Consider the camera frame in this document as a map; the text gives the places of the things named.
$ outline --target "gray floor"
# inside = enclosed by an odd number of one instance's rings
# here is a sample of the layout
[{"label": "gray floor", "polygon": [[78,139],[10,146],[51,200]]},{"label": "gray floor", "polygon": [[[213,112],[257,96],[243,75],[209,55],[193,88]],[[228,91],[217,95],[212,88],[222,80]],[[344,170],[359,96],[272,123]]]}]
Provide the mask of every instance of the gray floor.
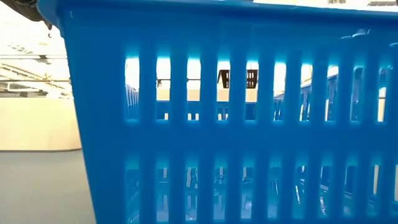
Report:
[{"label": "gray floor", "polygon": [[0,152],[0,224],[91,224],[81,151]]}]

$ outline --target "blue plastic basket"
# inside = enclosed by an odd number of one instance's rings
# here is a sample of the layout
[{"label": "blue plastic basket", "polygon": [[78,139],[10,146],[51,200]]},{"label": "blue plastic basket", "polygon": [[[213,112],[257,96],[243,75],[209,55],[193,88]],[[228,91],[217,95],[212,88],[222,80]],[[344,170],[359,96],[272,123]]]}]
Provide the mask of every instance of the blue plastic basket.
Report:
[{"label": "blue plastic basket", "polygon": [[[39,9],[65,38],[76,113],[96,221],[126,223],[126,171],[139,167],[139,221],[157,219],[155,170],[169,163],[169,222],[185,221],[186,166],[198,159],[197,223],[213,223],[214,168],[227,161],[225,222],[241,222],[242,167],[254,156],[253,223],[398,223],[392,212],[397,164],[398,70],[391,70],[384,122],[377,122],[379,69],[398,67],[398,16],[230,1],[41,0]],[[370,30],[355,39],[341,37]],[[156,61],[171,61],[170,102],[156,102]],[[139,96],[127,89],[125,59],[139,56]],[[187,60],[200,58],[200,102],[187,103]],[[219,59],[231,62],[230,98],[216,102]],[[273,99],[275,62],[285,59],[283,101]],[[246,64],[259,62],[258,101],[245,106]],[[299,121],[300,72],[313,65],[309,121]],[[328,66],[339,66],[333,121],[325,121]],[[362,99],[352,121],[353,70],[364,67]],[[228,120],[218,121],[220,108]],[[281,115],[274,121],[275,109]],[[254,111],[253,119],[246,115]],[[168,111],[169,120],[158,120]],[[187,113],[199,113],[187,121]],[[281,154],[277,219],[267,217],[269,167]],[[375,214],[368,212],[374,158],[380,158]],[[318,217],[320,173],[328,161],[328,216]],[[305,165],[302,217],[294,217],[296,165]],[[356,181],[351,216],[343,213],[348,164]]]}]

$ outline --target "white ceiling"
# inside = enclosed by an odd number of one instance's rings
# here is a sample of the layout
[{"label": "white ceiling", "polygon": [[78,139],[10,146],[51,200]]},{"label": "white ceiling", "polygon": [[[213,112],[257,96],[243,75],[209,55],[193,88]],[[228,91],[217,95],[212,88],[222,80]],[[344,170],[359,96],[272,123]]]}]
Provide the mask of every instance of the white ceiling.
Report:
[{"label": "white ceiling", "polygon": [[[256,0],[257,2],[275,2],[275,0]],[[357,4],[347,4],[345,8],[356,9],[370,9],[385,11],[385,7],[365,7],[365,1],[368,0],[355,0]],[[318,7],[342,7],[339,4],[326,5],[321,4],[327,0],[278,0],[278,3],[296,2],[296,4],[309,5]],[[398,11],[398,7],[388,7],[388,11]],[[63,39],[60,37],[59,30],[53,28],[50,33],[43,22],[32,22],[20,14],[8,8],[5,4],[0,2],[0,62],[12,65],[15,67],[23,68],[31,73],[37,74],[41,77],[51,77],[54,80],[64,80],[69,78],[69,69],[66,58],[66,50]],[[33,59],[10,59],[21,58],[17,55],[48,55],[50,65],[46,63],[39,63]],[[138,83],[138,61],[128,60],[126,70],[127,82],[134,86],[133,83]],[[275,76],[275,87],[277,89],[284,88],[284,65],[278,65],[275,71],[280,75]],[[256,62],[248,64],[250,68],[258,67]],[[229,62],[220,62],[219,69],[229,69]],[[167,59],[159,60],[158,64],[159,78],[170,78],[170,62]],[[303,81],[310,77],[310,68],[303,68]],[[192,60],[188,63],[188,77],[200,78],[200,63]],[[199,88],[197,84],[188,84],[189,88]]]}]

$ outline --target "blue basket wall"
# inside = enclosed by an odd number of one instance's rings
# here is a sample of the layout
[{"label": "blue basket wall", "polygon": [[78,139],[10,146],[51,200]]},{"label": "blue basket wall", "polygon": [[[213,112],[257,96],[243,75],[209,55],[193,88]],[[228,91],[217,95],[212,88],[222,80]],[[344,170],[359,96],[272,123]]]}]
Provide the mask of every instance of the blue basket wall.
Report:
[{"label": "blue basket wall", "polygon": [[[269,222],[266,215],[267,168],[270,154],[282,154],[283,183],[278,223],[397,223],[391,212],[397,140],[398,70],[387,81],[384,122],[377,123],[378,71],[398,67],[395,14],[306,7],[268,6],[228,1],[52,1],[41,0],[46,19],[65,38],[76,114],[95,209],[96,222],[125,223],[125,171],[130,159],[139,166],[140,223],[156,222],[155,167],[167,155],[170,172],[169,222],[185,222],[184,175],[187,157],[198,157],[197,223],[213,222],[213,176],[217,154],[227,158],[226,223],[241,221],[243,157],[255,154],[251,222]],[[335,41],[358,29],[371,35],[354,42]],[[170,113],[157,120],[156,61],[168,54],[171,63]],[[138,55],[140,89],[138,119],[127,119],[125,59]],[[198,122],[188,122],[187,60],[199,57],[201,93]],[[278,57],[286,58],[286,84],[281,121],[273,122],[273,77]],[[228,121],[217,121],[216,73],[220,58],[231,63]],[[246,121],[248,60],[259,62],[256,119]],[[359,122],[351,122],[353,70],[364,64],[364,98]],[[313,65],[310,121],[300,122],[300,71]],[[334,122],[325,122],[327,70],[339,66]],[[106,87],[104,95],[98,87]],[[253,138],[251,147],[246,139]],[[293,218],[292,187],[300,155],[308,157],[305,212]],[[381,157],[378,211],[366,211],[369,172],[375,154]],[[354,216],[343,216],[343,195],[349,155],[358,163]],[[330,214],[317,213],[321,158],[332,170]]]}]

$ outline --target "black object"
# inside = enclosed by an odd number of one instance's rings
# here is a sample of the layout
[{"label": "black object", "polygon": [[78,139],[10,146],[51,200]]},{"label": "black object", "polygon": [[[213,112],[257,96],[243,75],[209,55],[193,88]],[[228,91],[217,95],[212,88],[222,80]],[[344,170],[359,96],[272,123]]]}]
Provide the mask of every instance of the black object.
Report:
[{"label": "black object", "polygon": [[346,0],[329,0],[328,3],[329,4],[344,4],[346,2]]},{"label": "black object", "polygon": [[[229,70],[222,69],[218,72],[217,83],[220,81],[223,82],[224,88],[229,88]],[[256,88],[258,79],[258,70],[249,69],[246,72],[246,88]]]},{"label": "black object", "polygon": [[368,3],[368,6],[396,6],[398,4],[398,0],[393,1],[371,1]]},{"label": "black object", "polygon": [[37,10],[37,0],[0,0],[4,2],[8,7],[30,19],[34,22],[44,21],[45,25],[51,30],[52,25],[46,21]]}]

